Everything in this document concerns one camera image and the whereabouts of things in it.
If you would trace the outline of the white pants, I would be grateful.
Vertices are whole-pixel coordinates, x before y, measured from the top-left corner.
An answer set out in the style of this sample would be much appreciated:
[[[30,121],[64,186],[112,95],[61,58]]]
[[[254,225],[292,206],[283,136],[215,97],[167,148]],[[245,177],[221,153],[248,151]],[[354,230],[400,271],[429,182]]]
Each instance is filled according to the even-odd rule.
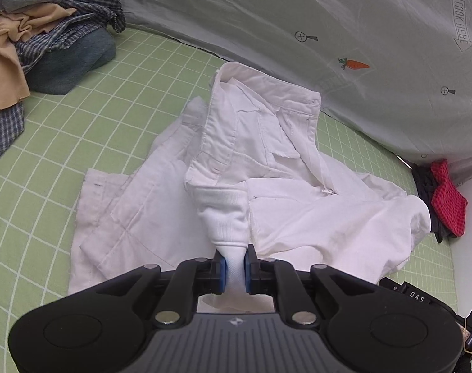
[[[319,93],[236,62],[211,98],[195,98],[130,174],[88,170],[71,247],[70,293],[146,264],[173,270],[221,253],[227,284],[205,312],[267,312],[248,294],[249,246],[307,270],[331,266],[371,283],[407,263],[430,232],[417,196],[319,152]]]

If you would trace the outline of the red waffle cloth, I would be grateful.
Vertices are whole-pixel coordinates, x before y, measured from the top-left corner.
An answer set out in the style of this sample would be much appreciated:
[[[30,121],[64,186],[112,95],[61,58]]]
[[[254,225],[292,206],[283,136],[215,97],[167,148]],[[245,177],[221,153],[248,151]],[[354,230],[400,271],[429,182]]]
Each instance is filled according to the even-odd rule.
[[[456,237],[465,233],[468,201],[453,184],[446,159],[433,162],[430,170],[437,186],[431,198],[431,205],[438,219]]]

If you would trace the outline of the black folded garment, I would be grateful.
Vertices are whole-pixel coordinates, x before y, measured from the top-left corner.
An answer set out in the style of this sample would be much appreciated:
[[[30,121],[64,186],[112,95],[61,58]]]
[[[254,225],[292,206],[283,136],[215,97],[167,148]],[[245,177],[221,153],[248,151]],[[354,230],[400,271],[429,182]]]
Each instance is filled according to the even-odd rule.
[[[436,211],[431,204],[432,197],[438,187],[438,182],[430,170],[430,167],[413,165],[411,172],[415,181],[417,194],[426,204],[430,212],[430,231],[435,234],[436,241],[442,243],[444,239],[456,238],[457,236],[453,234],[436,215]]]

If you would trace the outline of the green grid mat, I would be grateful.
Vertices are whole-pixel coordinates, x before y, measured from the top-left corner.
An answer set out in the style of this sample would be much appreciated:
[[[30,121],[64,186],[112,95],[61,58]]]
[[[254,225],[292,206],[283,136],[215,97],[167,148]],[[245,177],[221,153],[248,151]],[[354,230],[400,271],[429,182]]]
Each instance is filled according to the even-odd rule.
[[[67,293],[85,172],[135,171],[189,100],[209,98],[223,63],[141,30],[115,41],[116,57],[70,93],[24,101],[24,131],[0,158],[0,372],[15,370],[15,319]]]

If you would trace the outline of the blue denim garment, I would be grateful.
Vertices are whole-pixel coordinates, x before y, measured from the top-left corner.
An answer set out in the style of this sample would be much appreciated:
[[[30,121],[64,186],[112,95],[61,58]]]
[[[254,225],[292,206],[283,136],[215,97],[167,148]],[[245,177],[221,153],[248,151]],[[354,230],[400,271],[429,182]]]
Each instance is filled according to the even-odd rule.
[[[115,56],[114,38],[105,28],[99,28],[67,49],[45,53],[27,72],[25,79],[30,91],[64,95],[76,87],[88,72],[106,65]]]

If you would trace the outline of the grey printed sheet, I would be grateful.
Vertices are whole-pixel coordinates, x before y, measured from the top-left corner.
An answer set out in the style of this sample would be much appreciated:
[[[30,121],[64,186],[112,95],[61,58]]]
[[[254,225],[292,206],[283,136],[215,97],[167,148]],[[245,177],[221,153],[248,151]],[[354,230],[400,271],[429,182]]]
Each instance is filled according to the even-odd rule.
[[[122,0],[127,21],[318,91],[412,163],[472,178],[472,0]]]

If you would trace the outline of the beige cloth garment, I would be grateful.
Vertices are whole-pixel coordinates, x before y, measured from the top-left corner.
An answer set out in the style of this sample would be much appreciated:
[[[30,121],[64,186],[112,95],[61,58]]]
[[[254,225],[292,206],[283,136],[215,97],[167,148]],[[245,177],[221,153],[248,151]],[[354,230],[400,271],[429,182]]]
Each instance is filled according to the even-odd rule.
[[[30,96],[15,43],[48,33],[75,13],[56,3],[39,3],[19,13],[0,12],[0,110]]]

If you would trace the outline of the blue plaid shirt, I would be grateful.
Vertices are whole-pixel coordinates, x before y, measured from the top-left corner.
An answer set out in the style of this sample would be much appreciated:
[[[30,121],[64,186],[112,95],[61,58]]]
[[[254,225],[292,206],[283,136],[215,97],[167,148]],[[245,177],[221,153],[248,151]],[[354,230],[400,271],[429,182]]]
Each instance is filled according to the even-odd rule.
[[[60,0],[50,3],[73,8],[75,13],[63,19],[50,32],[15,43],[25,76],[48,51],[67,49],[78,39],[99,28],[105,28],[111,35],[126,28],[121,0]],[[0,157],[25,129],[25,99],[10,108],[0,110]]]

